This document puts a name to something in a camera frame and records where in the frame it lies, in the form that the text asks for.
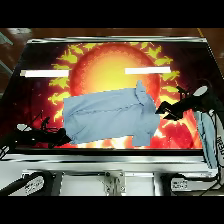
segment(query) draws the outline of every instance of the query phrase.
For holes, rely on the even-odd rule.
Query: metal mount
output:
[[[105,192],[107,196],[125,196],[125,173],[123,170],[105,171]]]

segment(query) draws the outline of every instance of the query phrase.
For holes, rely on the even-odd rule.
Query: sun graphic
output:
[[[174,60],[162,53],[162,46],[151,42],[109,42],[68,44],[64,53],[56,58],[53,69],[70,70],[69,78],[54,78],[49,86],[55,88],[48,97],[55,106],[54,122],[63,126],[63,99],[81,94],[135,88],[142,80],[146,91],[156,104],[162,101],[171,104],[179,100],[178,85],[180,71],[167,74],[126,75],[125,68],[148,66],[167,66]],[[186,133],[180,138],[172,137],[175,130]],[[66,144],[63,148],[114,148],[114,149],[148,149],[148,148],[201,148],[196,129],[196,121],[191,111],[187,111],[179,121],[162,120],[148,147],[132,146],[132,137],[105,139],[78,145]]]

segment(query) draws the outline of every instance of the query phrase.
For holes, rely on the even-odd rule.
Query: blue cloth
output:
[[[64,128],[72,144],[133,136],[133,146],[149,146],[160,117],[142,81],[126,88],[64,98]]]
[[[197,121],[205,160],[210,169],[216,169],[217,162],[215,157],[215,128],[212,119],[207,113],[201,113],[199,111],[194,112],[194,116]]]

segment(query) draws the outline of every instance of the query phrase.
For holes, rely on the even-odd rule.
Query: blue shirt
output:
[[[64,128],[72,144],[133,136],[133,146],[149,146],[160,123],[142,81],[126,88],[64,98]]]
[[[195,112],[194,116],[197,120],[205,160],[210,169],[215,169],[217,168],[215,157],[215,128],[212,119],[208,114],[199,111]]]

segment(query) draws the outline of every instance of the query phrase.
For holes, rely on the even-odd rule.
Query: wooden floor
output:
[[[194,36],[206,37],[224,74],[224,28],[32,28],[27,34],[12,34],[0,28],[13,45],[0,44],[0,60],[13,70],[27,40],[50,37],[75,36]],[[8,77],[0,71],[0,92],[8,84]]]

